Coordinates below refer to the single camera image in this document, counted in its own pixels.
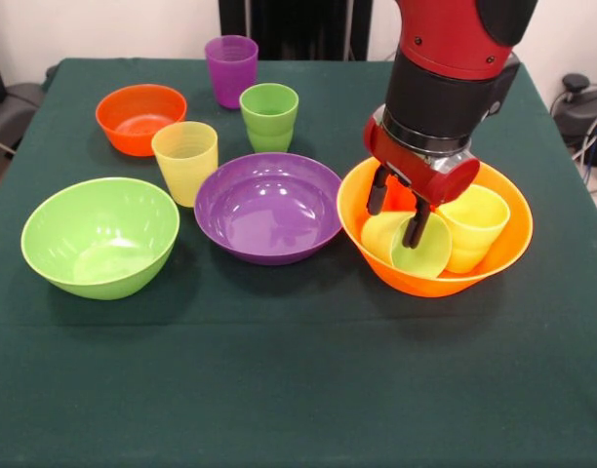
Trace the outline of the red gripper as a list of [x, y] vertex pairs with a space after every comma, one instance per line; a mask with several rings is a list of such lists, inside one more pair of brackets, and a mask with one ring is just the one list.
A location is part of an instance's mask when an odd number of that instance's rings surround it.
[[369, 197], [369, 215], [379, 215], [387, 193], [389, 175], [396, 176], [416, 194], [416, 211], [405, 229], [402, 246], [415, 249], [431, 214], [431, 206], [454, 201], [472, 183], [480, 161], [468, 145], [450, 147], [444, 138], [431, 139], [406, 129], [386, 109], [376, 110], [364, 129], [364, 143], [380, 166]]

